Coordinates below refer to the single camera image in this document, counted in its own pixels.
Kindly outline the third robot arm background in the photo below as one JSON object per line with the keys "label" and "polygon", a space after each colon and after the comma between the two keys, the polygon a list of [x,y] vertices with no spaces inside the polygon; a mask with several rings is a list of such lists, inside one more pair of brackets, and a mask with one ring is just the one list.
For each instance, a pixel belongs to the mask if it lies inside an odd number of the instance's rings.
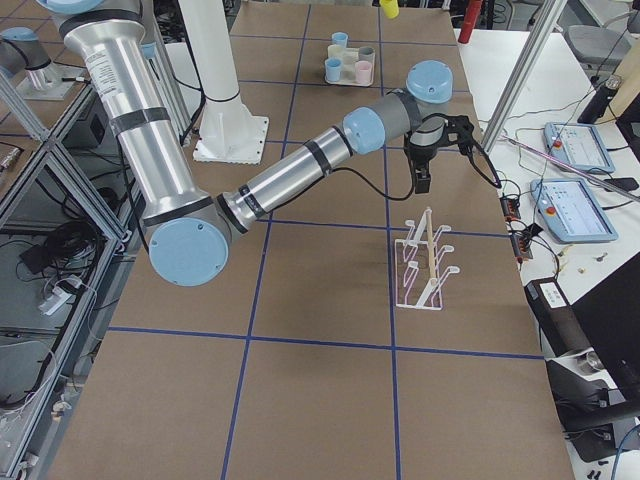
{"label": "third robot arm background", "polygon": [[37,34],[28,27],[11,27],[1,32],[1,73],[8,79],[21,71],[38,71],[51,58]]}

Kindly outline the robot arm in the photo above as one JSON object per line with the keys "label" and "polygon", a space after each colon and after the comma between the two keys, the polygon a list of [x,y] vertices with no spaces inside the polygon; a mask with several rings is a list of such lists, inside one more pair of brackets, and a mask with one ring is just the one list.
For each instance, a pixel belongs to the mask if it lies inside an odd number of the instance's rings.
{"label": "robot arm", "polygon": [[232,242],[267,213],[350,157],[412,134],[442,112],[453,74],[443,62],[413,66],[404,88],[358,108],[337,125],[259,173],[234,192],[210,196],[191,174],[170,115],[143,55],[139,1],[49,1],[67,48],[79,55],[143,193],[149,257],[180,286],[198,286],[225,267]]}

